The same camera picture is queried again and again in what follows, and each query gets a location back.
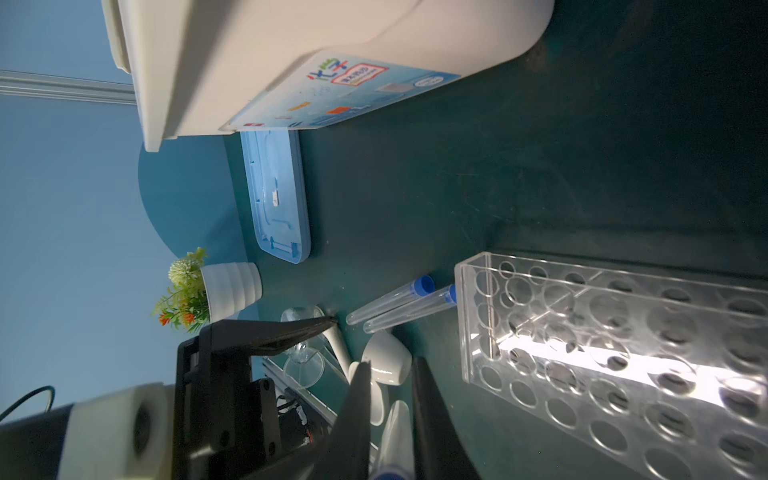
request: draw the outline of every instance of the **blue label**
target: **blue label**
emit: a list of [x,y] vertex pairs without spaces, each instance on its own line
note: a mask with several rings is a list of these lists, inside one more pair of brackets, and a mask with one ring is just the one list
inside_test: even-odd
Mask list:
[[325,127],[459,77],[321,51],[252,101],[230,126],[239,131]]

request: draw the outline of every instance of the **white flower pot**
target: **white flower pot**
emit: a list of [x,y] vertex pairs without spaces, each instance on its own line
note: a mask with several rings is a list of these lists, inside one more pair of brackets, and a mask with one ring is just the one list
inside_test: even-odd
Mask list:
[[218,263],[203,266],[200,271],[212,323],[240,312],[261,298],[261,275],[255,263]]

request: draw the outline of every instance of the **wire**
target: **wire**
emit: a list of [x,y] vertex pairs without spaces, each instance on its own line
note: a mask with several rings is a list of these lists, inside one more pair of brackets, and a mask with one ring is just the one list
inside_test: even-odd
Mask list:
[[51,398],[48,400],[48,406],[45,407],[45,411],[46,412],[50,412],[51,411],[51,407],[53,406],[53,399],[56,396],[56,389],[53,388],[50,385],[46,385],[46,386],[40,387],[39,389],[34,389],[30,393],[28,393],[25,396],[21,397],[20,399],[16,400],[16,403],[14,403],[13,405],[11,405],[7,409],[5,409],[5,411],[3,413],[0,413],[0,422],[5,420],[5,417],[7,417],[8,415],[11,415],[11,412],[16,410],[19,405],[21,405],[22,403],[26,402],[27,400],[29,400],[33,396],[37,395],[38,393],[44,392],[45,390],[48,390],[51,393]]

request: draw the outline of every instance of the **green table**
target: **green table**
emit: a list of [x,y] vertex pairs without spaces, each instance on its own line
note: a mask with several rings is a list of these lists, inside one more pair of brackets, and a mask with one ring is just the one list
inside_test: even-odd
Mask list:
[[[763,282],[767,16],[765,2],[563,0],[523,57],[301,132],[312,254],[299,265],[258,248],[227,138],[260,318],[317,304],[343,319],[424,273],[449,284],[483,250]],[[359,359],[369,336],[341,328]],[[642,478],[464,383],[455,310],[393,333],[428,360],[483,478]]]

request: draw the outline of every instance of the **test tube with blue cap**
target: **test tube with blue cap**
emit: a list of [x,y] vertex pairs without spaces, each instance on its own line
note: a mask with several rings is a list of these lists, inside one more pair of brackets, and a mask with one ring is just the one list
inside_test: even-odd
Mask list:
[[375,333],[379,330],[388,329],[390,326],[420,319],[423,316],[432,315],[454,306],[456,306],[456,285],[449,285],[446,288],[368,320],[362,325],[362,330],[365,333]]
[[389,312],[399,306],[405,305],[419,298],[428,296],[435,291],[435,281],[429,275],[420,276],[412,282],[401,286],[397,290],[373,300],[365,306],[361,306],[346,316],[347,325],[355,325],[374,316]]

